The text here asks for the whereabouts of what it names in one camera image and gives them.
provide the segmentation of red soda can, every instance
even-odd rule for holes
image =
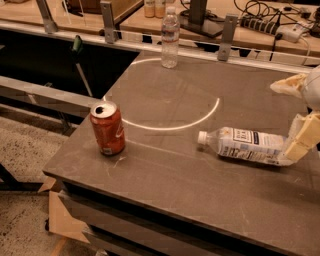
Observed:
[[[90,121],[100,151],[104,155],[114,155],[125,146],[121,113],[111,101],[94,104],[90,111]]]

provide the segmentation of plastic bottle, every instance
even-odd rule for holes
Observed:
[[[154,17],[154,1],[155,0],[144,0],[144,16],[147,18]]]
[[[213,132],[200,131],[198,143],[208,145],[218,155],[276,166],[291,165],[283,157],[286,137],[250,130],[223,127]]]
[[[161,64],[166,68],[174,68],[178,63],[180,22],[176,8],[169,6],[162,20],[162,56]]]
[[[166,10],[166,0],[155,0],[155,16],[163,18]]]

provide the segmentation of clear water bottle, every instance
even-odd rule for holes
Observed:
[[[174,68],[178,63],[180,23],[176,8],[169,6],[162,20],[162,56],[161,64],[166,68]]]
[[[198,137],[199,144],[208,145],[218,155],[276,166],[293,163],[282,153],[285,141],[281,135],[230,127],[200,131]]]

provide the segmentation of cardboard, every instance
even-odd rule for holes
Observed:
[[[56,179],[48,177],[38,191],[49,191],[49,232],[89,243],[82,234],[82,230],[88,225],[70,215],[58,196],[60,190],[61,184]]]

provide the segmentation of bottle cap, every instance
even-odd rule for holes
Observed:
[[[176,13],[176,7],[175,6],[168,6],[166,9],[167,13]]]
[[[207,144],[207,132],[204,132],[204,131],[199,132],[198,143],[203,145]]]

